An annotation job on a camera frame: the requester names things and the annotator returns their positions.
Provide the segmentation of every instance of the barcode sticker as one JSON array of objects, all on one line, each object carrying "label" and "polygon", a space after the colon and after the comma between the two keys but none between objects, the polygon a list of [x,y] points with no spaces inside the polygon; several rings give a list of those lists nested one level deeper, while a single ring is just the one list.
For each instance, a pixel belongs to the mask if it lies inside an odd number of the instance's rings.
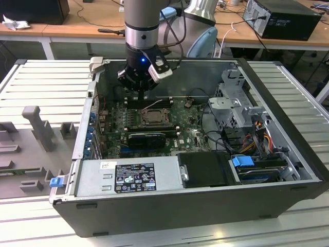
[{"label": "barcode sticker", "polygon": [[108,161],[108,162],[101,162],[100,169],[115,169],[115,166],[117,165],[116,161]]}]

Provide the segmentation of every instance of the blue tab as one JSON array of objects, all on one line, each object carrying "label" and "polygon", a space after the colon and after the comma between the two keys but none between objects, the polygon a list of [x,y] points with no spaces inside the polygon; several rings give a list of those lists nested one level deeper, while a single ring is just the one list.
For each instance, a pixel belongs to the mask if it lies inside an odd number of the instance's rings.
[{"label": "blue tab", "polygon": [[64,187],[64,178],[52,178],[50,180],[49,186],[53,187]]},{"label": "blue tab", "polygon": [[[166,7],[165,9],[162,10],[162,12],[167,20],[169,20],[170,18],[175,17],[177,15],[176,10],[172,7]],[[160,14],[160,21],[162,22],[163,20],[164,20],[164,18]]]},{"label": "blue tab", "polygon": [[91,140],[92,138],[93,138],[93,135],[87,132],[86,139]]},{"label": "blue tab", "polygon": [[88,126],[87,131],[88,131],[88,132],[93,132],[93,131],[94,131],[94,128],[91,127],[91,126]]},{"label": "blue tab", "polygon": [[91,142],[85,142],[85,144],[84,144],[86,147],[91,147],[91,145],[92,145],[92,143]]},{"label": "blue tab", "polygon": [[236,156],[232,159],[235,167],[237,166],[254,166],[254,162],[250,156]]},{"label": "blue tab", "polygon": [[96,118],[96,114],[95,114],[94,112],[91,112],[91,113],[90,113],[90,118],[91,118],[91,119],[95,119],[95,118]]},{"label": "blue tab", "polygon": [[88,149],[83,150],[83,154],[86,156],[90,156],[90,150]]}]

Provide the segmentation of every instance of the gray plastic block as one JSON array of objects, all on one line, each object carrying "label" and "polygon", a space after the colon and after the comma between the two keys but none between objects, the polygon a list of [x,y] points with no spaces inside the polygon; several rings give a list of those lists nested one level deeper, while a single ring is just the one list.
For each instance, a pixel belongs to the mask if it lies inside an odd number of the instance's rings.
[{"label": "gray plastic block", "polygon": [[0,122],[0,130],[7,130],[8,133],[18,132],[12,122]]},{"label": "gray plastic block", "polygon": [[[54,133],[53,133],[53,130],[52,130],[51,126],[50,126],[50,123],[47,120],[46,121],[42,121],[42,123],[43,123],[46,131],[49,133],[50,138],[52,138],[53,135],[54,135]],[[31,130],[31,131],[32,131],[32,134],[34,135],[35,139],[36,140],[39,140],[39,137],[36,134],[36,132],[34,130]]]},{"label": "gray plastic block", "polygon": [[43,185],[39,180],[21,181],[20,189],[24,192],[42,191]]},{"label": "gray plastic block", "polygon": [[77,131],[73,122],[64,122],[61,125],[61,134],[63,139],[74,139],[77,137]]},{"label": "gray plastic block", "polygon": [[53,174],[51,173],[50,170],[47,170],[46,177],[45,177],[45,182],[50,183],[50,180],[53,178]]},{"label": "gray plastic block", "polygon": [[13,161],[0,161],[0,170],[7,170],[13,168],[15,163]]},{"label": "gray plastic block", "polygon": [[19,145],[0,145],[0,154],[18,153],[21,150]]},{"label": "gray plastic block", "polygon": [[10,137],[7,130],[0,130],[0,142],[8,142],[12,141],[12,138]]},{"label": "gray plastic block", "polygon": [[53,143],[51,141],[51,133],[47,130],[40,118],[40,108],[38,106],[24,107],[22,116],[29,120],[36,136],[39,138],[41,145],[46,152],[53,150]]},{"label": "gray plastic block", "polygon": [[28,177],[43,177],[46,175],[46,170],[43,167],[40,167],[38,170],[26,171],[25,175]]}]

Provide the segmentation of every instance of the motherboard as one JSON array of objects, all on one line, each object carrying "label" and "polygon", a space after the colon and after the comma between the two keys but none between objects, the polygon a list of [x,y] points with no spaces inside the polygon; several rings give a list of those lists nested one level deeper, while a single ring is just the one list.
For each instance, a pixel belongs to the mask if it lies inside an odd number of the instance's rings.
[{"label": "motherboard", "polygon": [[200,129],[201,114],[202,105],[186,98],[146,101],[143,105],[110,102],[100,112],[104,157],[173,156],[209,151],[208,138]]}]

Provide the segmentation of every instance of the floor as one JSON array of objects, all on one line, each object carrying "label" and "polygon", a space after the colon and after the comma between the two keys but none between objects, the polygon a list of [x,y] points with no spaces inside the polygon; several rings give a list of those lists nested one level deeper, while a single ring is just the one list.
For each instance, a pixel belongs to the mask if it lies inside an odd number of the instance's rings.
[{"label": "floor", "polygon": [[[0,81],[5,77],[7,71],[11,69],[16,59],[46,59],[42,46],[38,42],[18,42],[7,41],[3,44],[10,50],[10,53],[0,44]],[[90,59],[86,44],[82,43],[52,43],[52,49],[56,59]],[[106,58],[123,58],[125,56],[125,47],[122,44],[92,44],[94,56],[103,56]],[[229,55],[231,52],[228,48],[224,53]],[[300,81],[308,80],[310,74],[322,60],[326,52],[306,51],[297,65],[292,69],[292,74]],[[292,59],[293,52],[285,52],[284,61]],[[306,88],[312,93],[318,84],[327,75],[329,66],[322,64],[314,74]]]}]

